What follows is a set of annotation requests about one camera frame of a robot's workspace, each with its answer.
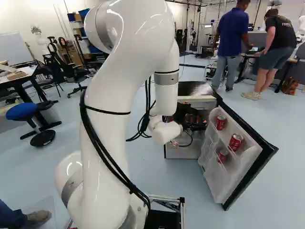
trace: mini fridge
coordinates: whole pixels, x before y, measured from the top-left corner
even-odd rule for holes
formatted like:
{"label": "mini fridge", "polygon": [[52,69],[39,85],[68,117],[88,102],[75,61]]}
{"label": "mini fridge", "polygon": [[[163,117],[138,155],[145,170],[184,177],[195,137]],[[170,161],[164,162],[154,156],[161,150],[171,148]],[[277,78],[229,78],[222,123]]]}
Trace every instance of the mini fridge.
{"label": "mini fridge", "polygon": [[[215,203],[221,204],[224,210],[228,210],[278,148],[268,143],[226,105],[222,97],[208,83],[179,82],[178,95],[178,101],[189,103],[206,115],[206,130],[194,132],[192,139],[194,144],[188,147],[173,147],[171,143],[167,143],[164,146],[164,157],[197,159]],[[222,130],[217,130],[219,115],[225,117]],[[233,134],[243,137],[237,150],[229,147]],[[177,141],[187,141],[187,138],[189,133],[179,136]]]}

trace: jeans leg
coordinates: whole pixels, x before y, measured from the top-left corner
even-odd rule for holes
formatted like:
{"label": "jeans leg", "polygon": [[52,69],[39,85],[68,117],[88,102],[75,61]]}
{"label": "jeans leg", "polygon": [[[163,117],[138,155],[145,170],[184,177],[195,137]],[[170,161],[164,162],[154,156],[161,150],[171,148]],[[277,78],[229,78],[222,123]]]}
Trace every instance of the jeans leg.
{"label": "jeans leg", "polygon": [[2,200],[0,200],[0,228],[19,229],[27,221],[22,211],[13,211]]}
{"label": "jeans leg", "polygon": [[227,82],[226,87],[233,88],[235,77],[237,76],[237,67],[241,61],[241,56],[235,56],[235,57],[227,57],[228,61],[228,76],[227,76]]}
{"label": "jeans leg", "polygon": [[212,88],[217,89],[220,85],[221,76],[224,73],[224,68],[227,65],[227,59],[224,56],[218,56],[217,69],[213,78]]}

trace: red soda can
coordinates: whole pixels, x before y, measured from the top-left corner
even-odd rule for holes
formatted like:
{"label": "red soda can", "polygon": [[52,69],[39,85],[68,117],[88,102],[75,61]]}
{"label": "red soda can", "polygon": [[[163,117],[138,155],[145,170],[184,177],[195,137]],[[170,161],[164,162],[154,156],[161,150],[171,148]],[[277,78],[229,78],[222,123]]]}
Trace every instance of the red soda can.
{"label": "red soda can", "polygon": [[233,134],[229,143],[229,148],[236,152],[242,144],[244,137],[238,134]]}
{"label": "red soda can", "polygon": [[216,129],[217,130],[223,130],[225,122],[226,122],[226,118],[224,116],[222,116],[222,115],[217,116]]}
{"label": "red soda can", "polygon": [[228,152],[224,149],[218,150],[217,152],[217,162],[219,164],[223,164],[224,162],[227,161],[228,158]]}

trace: ceiling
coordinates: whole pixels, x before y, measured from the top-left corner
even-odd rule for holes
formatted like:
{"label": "ceiling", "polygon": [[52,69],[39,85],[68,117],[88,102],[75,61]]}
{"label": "ceiling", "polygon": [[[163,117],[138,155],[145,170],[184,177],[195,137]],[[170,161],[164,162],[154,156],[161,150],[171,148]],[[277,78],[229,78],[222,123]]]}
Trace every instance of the ceiling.
{"label": "ceiling", "polygon": [[232,2],[236,0],[168,0],[168,1],[206,6],[210,4],[219,4],[219,2],[224,3],[225,1]]}

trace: blue stool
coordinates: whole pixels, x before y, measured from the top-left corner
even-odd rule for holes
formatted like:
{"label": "blue stool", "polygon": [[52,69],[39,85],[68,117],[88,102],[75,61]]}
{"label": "blue stool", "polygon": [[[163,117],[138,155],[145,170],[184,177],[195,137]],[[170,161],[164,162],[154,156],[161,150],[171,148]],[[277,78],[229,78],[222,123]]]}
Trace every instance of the blue stool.
{"label": "blue stool", "polygon": [[37,133],[30,141],[31,146],[42,147],[50,144],[55,138],[54,130],[45,130],[40,132],[39,128],[36,126],[32,118],[35,115],[38,107],[34,103],[22,103],[12,107],[6,113],[6,118],[8,120],[14,121],[26,121]]}

